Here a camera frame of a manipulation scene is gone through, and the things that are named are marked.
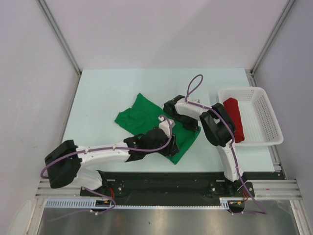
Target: white table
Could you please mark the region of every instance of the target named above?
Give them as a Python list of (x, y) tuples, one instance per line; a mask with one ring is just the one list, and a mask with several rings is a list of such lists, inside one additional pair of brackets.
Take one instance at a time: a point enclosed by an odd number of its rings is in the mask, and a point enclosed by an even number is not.
[[(151, 70), (84, 70), (66, 127), (64, 141), (95, 146), (122, 141), (132, 136), (114, 120), (119, 112), (129, 108), (136, 95), (163, 108), (176, 95), (186, 95), (190, 80), (203, 74), (202, 85), (191, 95), (203, 104), (218, 102), (217, 92), (226, 87), (249, 86), (244, 69), (151, 69)], [(268, 148), (236, 147), (244, 171), (273, 172)], [(129, 163), (109, 163), (90, 169), (114, 172), (218, 172), (223, 165), (215, 146), (201, 131), (182, 159), (174, 165), (164, 156), (154, 153), (143, 160)]]

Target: green cloth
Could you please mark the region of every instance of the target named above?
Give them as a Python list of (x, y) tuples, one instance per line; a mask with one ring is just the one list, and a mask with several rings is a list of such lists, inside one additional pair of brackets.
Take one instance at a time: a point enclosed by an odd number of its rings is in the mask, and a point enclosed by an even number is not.
[[(115, 122), (133, 135), (146, 134), (148, 131), (158, 127), (160, 115), (168, 116), (160, 107), (147, 100), (141, 93), (133, 106), (118, 114)], [(182, 127), (182, 123), (176, 121), (173, 128), (173, 134), (176, 135), (176, 143), (179, 147), (179, 153), (173, 157), (167, 157), (172, 163), (177, 164), (185, 152), (190, 148), (198, 137), (198, 132), (188, 131)]]

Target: white basket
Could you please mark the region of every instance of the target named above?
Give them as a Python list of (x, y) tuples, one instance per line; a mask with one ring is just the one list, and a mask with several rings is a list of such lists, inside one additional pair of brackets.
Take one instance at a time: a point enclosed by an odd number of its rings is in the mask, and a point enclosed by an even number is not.
[(229, 98), (238, 100), (245, 140), (236, 146), (270, 146), (283, 142), (276, 115), (266, 92), (259, 87), (219, 90), (221, 104)]

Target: red cloth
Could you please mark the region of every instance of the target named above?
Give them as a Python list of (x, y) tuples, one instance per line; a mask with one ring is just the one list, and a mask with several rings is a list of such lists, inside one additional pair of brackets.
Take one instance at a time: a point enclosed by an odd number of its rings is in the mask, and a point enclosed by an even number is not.
[(241, 141), (244, 141), (245, 140), (244, 129), (243, 124), (241, 122), (238, 100), (234, 98), (229, 98), (228, 100), (224, 101), (224, 107), (228, 112), (231, 120), (236, 126), (235, 142), (240, 143)]

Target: white wall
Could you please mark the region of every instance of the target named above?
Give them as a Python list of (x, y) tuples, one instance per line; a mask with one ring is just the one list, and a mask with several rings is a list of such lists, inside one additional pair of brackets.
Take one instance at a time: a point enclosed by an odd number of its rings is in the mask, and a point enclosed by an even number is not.
[(286, 2), (47, 0), (81, 69), (249, 69)]
[(77, 76), (36, 1), (0, 2), (0, 234), (33, 198)]
[(313, 1), (297, 1), (256, 73), (273, 105), (284, 142), (283, 167), (296, 178), (313, 218)]

